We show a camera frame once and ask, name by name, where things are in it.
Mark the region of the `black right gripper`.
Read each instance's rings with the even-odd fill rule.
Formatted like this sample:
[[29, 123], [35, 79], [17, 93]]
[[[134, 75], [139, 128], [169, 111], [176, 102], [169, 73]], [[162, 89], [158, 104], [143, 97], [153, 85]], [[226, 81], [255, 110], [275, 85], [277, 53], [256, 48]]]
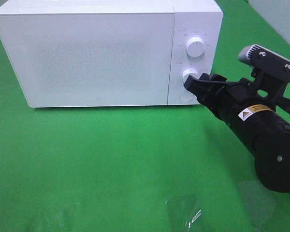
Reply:
[[184, 87], [229, 126], [273, 125], [278, 120], [275, 107], [257, 91], [251, 91], [250, 84], [245, 78], [229, 82], [220, 74], [203, 73], [199, 79], [189, 75]]

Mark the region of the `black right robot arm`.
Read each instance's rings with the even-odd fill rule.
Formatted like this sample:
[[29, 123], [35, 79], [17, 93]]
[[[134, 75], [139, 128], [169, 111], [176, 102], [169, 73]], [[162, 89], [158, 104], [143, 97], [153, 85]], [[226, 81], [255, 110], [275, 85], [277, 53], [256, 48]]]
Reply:
[[199, 79], [190, 75], [184, 87], [249, 150], [260, 182], [269, 190], [290, 193], [290, 123], [264, 97], [248, 94], [251, 83], [204, 73]]

